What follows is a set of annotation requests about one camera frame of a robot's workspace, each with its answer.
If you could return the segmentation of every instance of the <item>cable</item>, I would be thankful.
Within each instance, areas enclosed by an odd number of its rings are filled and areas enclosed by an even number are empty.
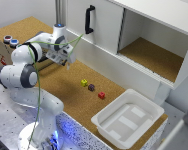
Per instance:
[[[82,38],[83,34],[81,34],[78,38],[76,38],[75,40],[73,41],[70,41],[68,43],[63,43],[63,44],[53,44],[53,43],[46,43],[46,42],[40,42],[40,41],[33,41],[33,42],[30,42],[30,43],[44,43],[44,44],[49,44],[49,45],[67,45],[67,44],[70,44],[70,43],[73,43],[75,41],[77,41],[72,49],[72,51],[70,52],[70,54],[68,55],[68,57],[70,57],[70,55],[72,54],[74,48],[77,46],[77,44],[79,43],[80,39]],[[33,128],[33,131],[31,133],[31,138],[29,140],[29,144],[28,144],[28,147],[27,147],[27,150],[29,149],[29,146],[31,144],[31,141],[32,141],[32,138],[33,138],[33,134],[34,134],[34,130],[36,128],[36,122],[38,121],[38,117],[39,117],[39,112],[40,112],[40,91],[41,91],[41,86],[40,86],[40,77],[39,77],[39,72],[38,72],[38,69],[37,69],[37,65],[36,65],[36,62],[35,62],[35,59],[34,59],[34,55],[28,45],[28,49],[29,49],[29,52],[30,52],[30,55],[33,59],[33,62],[34,62],[34,66],[35,66],[35,69],[36,69],[36,73],[37,73],[37,78],[38,78],[38,87],[39,87],[39,94],[38,94],[38,112],[37,112],[37,116],[36,116],[36,121],[34,123],[34,128]]]

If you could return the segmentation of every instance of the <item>red block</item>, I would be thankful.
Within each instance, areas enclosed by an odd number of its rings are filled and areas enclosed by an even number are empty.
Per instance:
[[[98,97],[101,98],[101,99],[104,99],[105,93],[104,93],[104,92],[100,92],[100,93],[98,94]]]

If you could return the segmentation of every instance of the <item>white robotic arm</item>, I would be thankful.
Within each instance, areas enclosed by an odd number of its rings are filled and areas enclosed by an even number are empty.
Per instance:
[[[13,65],[0,67],[0,83],[5,88],[10,89],[11,99],[18,104],[28,107],[38,106],[39,90],[38,88],[33,88],[37,83],[37,72],[33,67],[34,61],[30,51],[35,62],[41,59],[42,48],[49,49],[46,57],[57,64],[65,65],[66,62],[75,62],[73,47],[70,44],[59,45],[67,43],[66,27],[61,24],[55,24],[53,29],[53,34],[37,34],[15,49],[11,54]],[[64,105],[58,98],[45,90],[41,90],[40,96],[41,114],[39,123],[35,128],[30,150],[60,149],[61,144],[58,139],[56,139],[57,143],[54,148],[49,141],[56,132],[56,115],[63,111]],[[28,139],[23,139],[19,143],[20,150],[27,149]]]

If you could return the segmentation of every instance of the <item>black door handle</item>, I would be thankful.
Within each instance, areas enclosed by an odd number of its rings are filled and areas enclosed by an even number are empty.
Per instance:
[[[85,31],[86,34],[92,33],[94,30],[90,28],[90,12],[95,10],[95,7],[90,5],[90,8],[86,10],[86,23],[85,23]]]

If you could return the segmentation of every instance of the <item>open cubby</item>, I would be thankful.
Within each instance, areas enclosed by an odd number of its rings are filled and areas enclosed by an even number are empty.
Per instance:
[[[188,35],[125,11],[118,53],[175,82],[188,51]]]

